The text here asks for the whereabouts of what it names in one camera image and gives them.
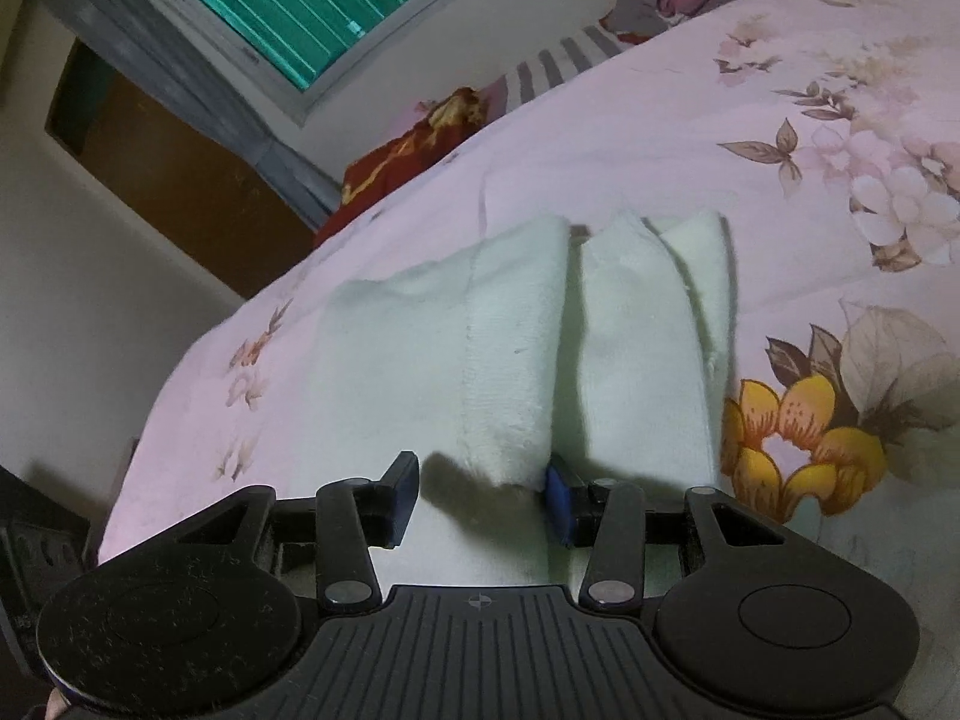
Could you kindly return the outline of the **pale green small cloth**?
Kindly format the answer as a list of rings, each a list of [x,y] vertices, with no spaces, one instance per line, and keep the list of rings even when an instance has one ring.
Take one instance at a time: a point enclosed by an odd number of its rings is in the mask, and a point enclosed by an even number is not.
[[[680,496],[719,473],[729,247],[705,211],[625,211],[579,236],[547,216],[332,294],[317,324],[291,488],[421,463],[384,587],[565,582],[539,507],[551,457]]]

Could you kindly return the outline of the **grey left curtain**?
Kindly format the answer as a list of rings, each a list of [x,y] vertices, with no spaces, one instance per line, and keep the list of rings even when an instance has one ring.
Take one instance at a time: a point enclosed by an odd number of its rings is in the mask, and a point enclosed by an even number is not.
[[[334,213],[340,185],[283,143],[149,0],[41,2],[143,93],[251,166],[311,229]]]

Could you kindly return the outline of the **pink floral bed sheet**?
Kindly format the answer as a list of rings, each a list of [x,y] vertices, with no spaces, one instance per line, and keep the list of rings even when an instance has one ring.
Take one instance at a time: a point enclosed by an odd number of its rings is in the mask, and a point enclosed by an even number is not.
[[[547,216],[721,218],[731,344],[713,481],[893,585],[900,694],[958,712],[958,0],[737,0],[470,138],[189,349],[133,454],[112,559],[291,488],[332,294]]]

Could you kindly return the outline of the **grey striped pillow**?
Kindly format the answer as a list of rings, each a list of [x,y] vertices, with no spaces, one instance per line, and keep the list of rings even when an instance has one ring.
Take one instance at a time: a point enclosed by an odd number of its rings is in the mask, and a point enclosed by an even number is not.
[[[482,91],[487,105],[487,122],[501,119],[518,107],[534,101],[569,80],[644,43],[631,32],[615,34],[601,25],[589,25],[566,36],[558,44],[508,68]]]

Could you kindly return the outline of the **red floral pillow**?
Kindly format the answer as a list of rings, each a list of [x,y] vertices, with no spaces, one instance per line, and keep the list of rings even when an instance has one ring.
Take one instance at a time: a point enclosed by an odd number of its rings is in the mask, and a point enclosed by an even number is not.
[[[470,86],[457,88],[427,107],[405,132],[347,167],[340,206],[316,232],[314,249],[387,195],[441,163],[487,121],[488,99]]]

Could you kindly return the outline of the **dark brown wooden door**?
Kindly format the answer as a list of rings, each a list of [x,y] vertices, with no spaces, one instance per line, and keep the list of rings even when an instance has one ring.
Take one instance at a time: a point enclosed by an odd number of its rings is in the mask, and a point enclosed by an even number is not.
[[[243,298],[311,250],[313,231],[252,167],[80,41],[53,95],[47,132],[133,213]]]

